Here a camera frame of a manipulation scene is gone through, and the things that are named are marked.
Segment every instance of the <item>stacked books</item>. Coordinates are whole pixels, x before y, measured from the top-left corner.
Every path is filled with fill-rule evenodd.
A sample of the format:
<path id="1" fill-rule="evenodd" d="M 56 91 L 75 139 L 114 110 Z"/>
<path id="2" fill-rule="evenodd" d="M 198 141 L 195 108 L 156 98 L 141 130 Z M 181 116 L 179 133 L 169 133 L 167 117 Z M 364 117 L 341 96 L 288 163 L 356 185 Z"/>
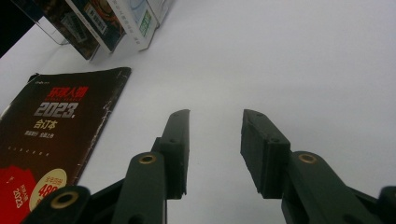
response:
<path id="1" fill-rule="evenodd" d="M 130 35 L 147 49 L 172 0 L 12 0 L 34 22 L 40 11 L 87 60 L 102 47 L 111 53 Z"/>

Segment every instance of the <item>white table surface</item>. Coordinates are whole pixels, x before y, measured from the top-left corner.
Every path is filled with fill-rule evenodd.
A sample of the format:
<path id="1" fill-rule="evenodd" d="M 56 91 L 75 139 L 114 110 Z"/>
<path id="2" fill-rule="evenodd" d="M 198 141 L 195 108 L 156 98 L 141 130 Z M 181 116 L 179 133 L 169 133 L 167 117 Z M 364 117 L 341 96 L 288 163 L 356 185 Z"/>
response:
<path id="1" fill-rule="evenodd" d="M 79 184 L 95 193 L 122 179 L 169 115 L 188 108 L 188 194 L 168 202 L 168 223 L 285 223 L 240 155 L 243 109 L 377 197 L 396 183 L 395 25 L 393 0 L 176 0 L 148 50 L 134 52 L 126 36 L 92 61 L 35 26 L 0 60 L 0 108 L 35 72 L 130 66 Z"/>

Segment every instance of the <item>book spine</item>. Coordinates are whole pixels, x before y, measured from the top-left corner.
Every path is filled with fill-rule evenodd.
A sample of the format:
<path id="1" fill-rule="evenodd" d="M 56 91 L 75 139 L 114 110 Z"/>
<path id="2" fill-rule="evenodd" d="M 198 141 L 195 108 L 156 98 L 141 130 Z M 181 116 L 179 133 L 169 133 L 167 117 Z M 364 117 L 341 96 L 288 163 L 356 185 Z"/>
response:
<path id="1" fill-rule="evenodd" d="M 93 37 L 95 37 L 95 39 L 98 41 L 100 46 L 102 46 L 107 53 L 111 53 L 111 49 L 107 46 L 107 44 L 102 39 L 102 37 L 100 37 L 99 34 L 93 29 L 93 27 L 87 21 L 87 19 L 85 19 L 84 15 L 82 15 L 81 11 L 79 11 L 79 9 L 76 7 L 76 5 L 73 3 L 73 1 L 72 0 L 65 0 L 65 1 L 73 9 L 73 11 L 77 14 L 79 19 L 82 21 L 82 23 L 84 23 L 85 27 L 87 27 L 87 29 L 91 32 Z"/>
<path id="2" fill-rule="evenodd" d="M 137 45 L 138 50 L 146 49 L 149 47 L 149 41 L 143 37 L 142 33 L 132 15 L 131 9 L 126 5 L 124 0 L 107 0 L 108 4 L 113 9 L 117 18 L 124 28 L 125 32 L 132 37 Z"/>

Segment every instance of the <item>printed number 2023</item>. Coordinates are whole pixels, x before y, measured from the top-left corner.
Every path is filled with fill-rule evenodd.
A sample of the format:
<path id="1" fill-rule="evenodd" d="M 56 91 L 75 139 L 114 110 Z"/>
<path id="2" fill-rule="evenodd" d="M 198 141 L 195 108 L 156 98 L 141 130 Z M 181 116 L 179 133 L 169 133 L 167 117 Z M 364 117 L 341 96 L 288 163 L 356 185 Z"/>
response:
<path id="1" fill-rule="evenodd" d="M 49 103 L 43 102 L 35 112 L 35 116 L 54 118 L 73 118 L 78 103 Z"/>

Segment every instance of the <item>white backdrop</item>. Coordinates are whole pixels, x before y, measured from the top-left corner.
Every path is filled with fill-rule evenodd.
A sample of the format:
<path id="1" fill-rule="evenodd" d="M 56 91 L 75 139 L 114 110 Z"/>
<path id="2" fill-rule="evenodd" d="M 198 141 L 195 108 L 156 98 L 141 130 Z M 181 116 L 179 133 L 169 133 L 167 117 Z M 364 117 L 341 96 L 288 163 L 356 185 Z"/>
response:
<path id="1" fill-rule="evenodd" d="M 125 36 L 90 62 L 34 27 L 0 60 L 0 108 L 35 72 L 130 66 L 79 184 L 95 193 L 122 179 L 169 115 L 188 108 L 188 194 L 168 203 L 168 223 L 285 223 L 239 153 L 243 109 L 377 197 L 396 183 L 395 22 L 393 0 L 176 0 L 148 50 Z"/>

